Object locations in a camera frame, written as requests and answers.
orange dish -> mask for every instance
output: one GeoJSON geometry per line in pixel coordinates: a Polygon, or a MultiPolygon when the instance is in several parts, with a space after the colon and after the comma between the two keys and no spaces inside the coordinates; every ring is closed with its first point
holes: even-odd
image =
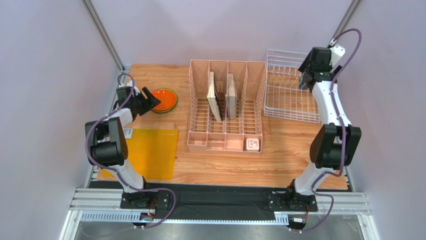
{"type": "Polygon", "coordinates": [[[151,94],[161,101],[160,104],[152,109],[152,111],[156,113],[166,113],[172,110],[178,102],[178,96],[176,93],[168,88],[157,89],[151,92],[151,94]]]}

wood grain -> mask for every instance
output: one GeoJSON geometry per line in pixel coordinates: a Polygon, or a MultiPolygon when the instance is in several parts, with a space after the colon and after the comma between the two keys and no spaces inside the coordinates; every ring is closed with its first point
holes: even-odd
{"type": "MultiPolygon", "coordinates": [[[[127,128],[177,129],[179,138],[171,180],[179,184],[286,187],[299,177],[309,163],[309,148],[320,129],[319,124],[262,117],[264,143],[260,156],[190,153],[187,146],[190,118],[189,66],[140,65],[130,74],[139,89],[169,88],[178,103],[167,113],[148,112],[138,116],[127,128]]],[[[323,189],[347,189],[344,177],[328,177],[323,189]]]]}

yellow cutting board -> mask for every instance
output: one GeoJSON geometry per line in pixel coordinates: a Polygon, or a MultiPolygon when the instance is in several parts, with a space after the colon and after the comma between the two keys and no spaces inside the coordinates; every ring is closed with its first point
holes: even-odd
{"type": "MultiPolygon", "coordinates": [[[[145,179],[170,180],[175,168],[178,130],[124,128],[128,160],[145,179]]],[[[98,180],[116,181],[108,171],[100,169],[98,180]]]]}

white wire basket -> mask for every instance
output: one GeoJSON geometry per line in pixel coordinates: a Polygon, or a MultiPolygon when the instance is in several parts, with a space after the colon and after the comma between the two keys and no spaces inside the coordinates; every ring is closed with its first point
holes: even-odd
{"type": "Polygon", "coordinates": [[[269,49],[266,53],[264,115],[308,123],[319,123],[320,114],[314,96],[301,82],[298,68],[308,54],[269,49]]]}

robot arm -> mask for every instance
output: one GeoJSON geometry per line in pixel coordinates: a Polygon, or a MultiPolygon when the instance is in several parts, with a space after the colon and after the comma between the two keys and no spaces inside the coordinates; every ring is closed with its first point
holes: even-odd
{"type": "MultiPolygon", "coordinates": [[[[126,86],[117,88],[118,105],[123,104],[125,99],[131,94],[132,87],[131,82],[129,82],[126,86]]],[[[123,108],[100,122],[89,137],[89,149],[93,159],[105,167],[117,170],[106,169],[117,178],[123,186],[124,192],[128,194],[137,192],[129,188],[129,186],[136,189],[145,189],[146,181],[143,176],[135,171],[127,159],[129,151],[123,127],[133,122],[137,115],[141,116],[160,104],[160,101],[146,87],[142,91],[145,93],[146,98],[135,86],[134,95],[130,97],[123,108]]],[[[96,121],[91,121],[85,124],[86,135],[95,123],[96,121]]]]}
{"type": "Polygon", "coordinates": [[[322,127],[310,146],[310,163],[302,175],[291,182],[282,198],[290,210],[303,211],[306,206],[311,209],[312,202],[315,200],[313,191],[328,176],[325,173],[333,173],[340,169],[342,128],[346,132],[344,166],[351,163],[360,141],[361,129],[352,126],[347,118],[339,99],[337,83],[334,83],[332,88],[332,81],[341,66],[337,66],[334,72],[331,70],[344,53],[345,49],[334,43],[327,48],[313,47],[299,68],[302,73],[299,86],[309,88],[313,94],[318,105],[322,127]],[[339,114],[333,104],[332,92],[339,114]]]}

